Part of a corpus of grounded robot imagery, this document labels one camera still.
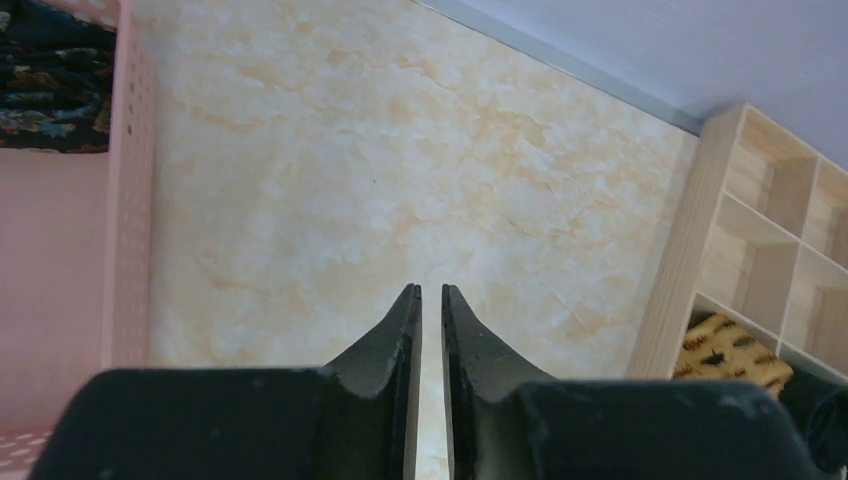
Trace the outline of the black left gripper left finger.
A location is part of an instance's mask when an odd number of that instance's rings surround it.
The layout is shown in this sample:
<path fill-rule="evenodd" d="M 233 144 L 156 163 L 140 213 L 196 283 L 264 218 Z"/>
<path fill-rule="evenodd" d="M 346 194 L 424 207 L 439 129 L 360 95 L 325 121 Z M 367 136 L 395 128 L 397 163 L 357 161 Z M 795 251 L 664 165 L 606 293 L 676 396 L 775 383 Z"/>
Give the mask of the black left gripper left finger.
<path fill-rule="evenodd" d="M 72 398 L 33 479 L 405 479 L 422 298 L 323 366 L 112 369 Z"/>

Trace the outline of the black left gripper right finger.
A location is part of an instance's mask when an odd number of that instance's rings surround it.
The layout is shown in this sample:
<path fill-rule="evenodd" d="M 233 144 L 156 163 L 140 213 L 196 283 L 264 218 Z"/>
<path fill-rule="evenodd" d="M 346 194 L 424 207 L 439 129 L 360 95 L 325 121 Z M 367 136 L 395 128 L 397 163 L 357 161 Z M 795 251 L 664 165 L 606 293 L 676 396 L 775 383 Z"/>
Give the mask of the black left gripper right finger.
<path fill-rule="evenodd" d="M 788 413 L 744 381 L 558 379 L 442 288 L 454 479 L 814 479 Z"/>

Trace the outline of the navy floral tie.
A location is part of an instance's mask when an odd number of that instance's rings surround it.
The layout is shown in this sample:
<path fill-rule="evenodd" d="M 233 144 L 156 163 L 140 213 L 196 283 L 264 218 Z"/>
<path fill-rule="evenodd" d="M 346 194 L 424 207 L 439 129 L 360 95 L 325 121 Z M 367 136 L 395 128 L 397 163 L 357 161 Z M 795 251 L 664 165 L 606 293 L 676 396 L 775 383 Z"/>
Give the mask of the navy floral tie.
<path fill-rule="evenodd" d="M 117 34 L 41 1 L 1 4 L 1 146 L 109 148 Z"/>

